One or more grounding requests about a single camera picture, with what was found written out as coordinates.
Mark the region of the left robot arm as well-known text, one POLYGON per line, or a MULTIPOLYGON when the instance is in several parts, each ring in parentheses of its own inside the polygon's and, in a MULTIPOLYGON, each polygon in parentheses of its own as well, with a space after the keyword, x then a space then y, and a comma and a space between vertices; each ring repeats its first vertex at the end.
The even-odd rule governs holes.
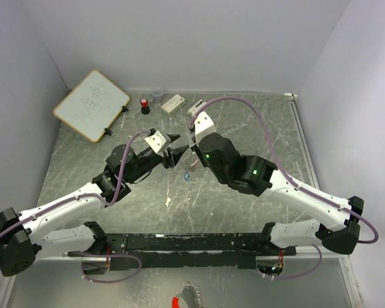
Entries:
POLYGON ((77 217, 112 206, 131 191, 130 184, 143 180, 159 165, 175 167, 188 146, 173 149, 179 135, 155 129, 135 133, 126 144, 116 146, 104 170, 90 182, 55 201, 34 209, 0 213, 0 272, 19 274, 46 257, 72 253, 100 256, 107 250, 107 235, 93 221, 76 228, 62 226, 77 217))

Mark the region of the silver keyring with clips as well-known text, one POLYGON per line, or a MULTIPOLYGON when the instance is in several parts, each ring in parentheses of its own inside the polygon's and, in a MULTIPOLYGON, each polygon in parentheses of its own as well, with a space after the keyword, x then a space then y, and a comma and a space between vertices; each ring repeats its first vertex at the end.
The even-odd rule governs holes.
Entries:
POLYGON ((196 169, 196 165, 200 162, 197 154, 192 152, 185 160, 185 170, 193 172, 196 169))

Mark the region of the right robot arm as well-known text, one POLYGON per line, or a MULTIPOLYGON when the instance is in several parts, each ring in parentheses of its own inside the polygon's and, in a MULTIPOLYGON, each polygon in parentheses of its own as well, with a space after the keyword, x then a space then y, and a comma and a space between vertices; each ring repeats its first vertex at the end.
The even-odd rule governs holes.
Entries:
POLYGON ((310 216, 296 223, 268 223, 259 246, 266 255, 296 245, 320 245, 350 255, 360 235, 359 215, 364 201, 353 196, 338 198, 294 178, 286 178, 276 164, 257 155, 242 155, 230 139, 209 128, 192 138, 194 151, 203 166, 219 183, 239 193, 272 198, 310 216))

